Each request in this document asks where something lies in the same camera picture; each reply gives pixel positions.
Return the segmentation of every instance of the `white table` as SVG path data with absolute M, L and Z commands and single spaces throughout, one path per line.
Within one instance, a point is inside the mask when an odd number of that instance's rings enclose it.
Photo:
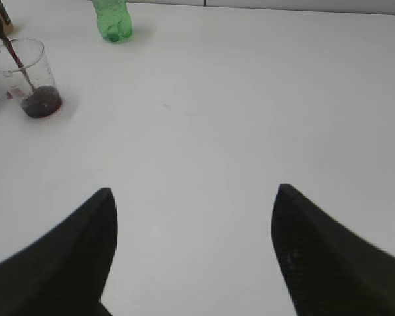
M 118 207 L 115 316 L 295 315 L 270 218 L 289 182 L 395 255 L 395 16 L 8 0 L 64 107 L 0 107 L 0 261 L 98 188 Z

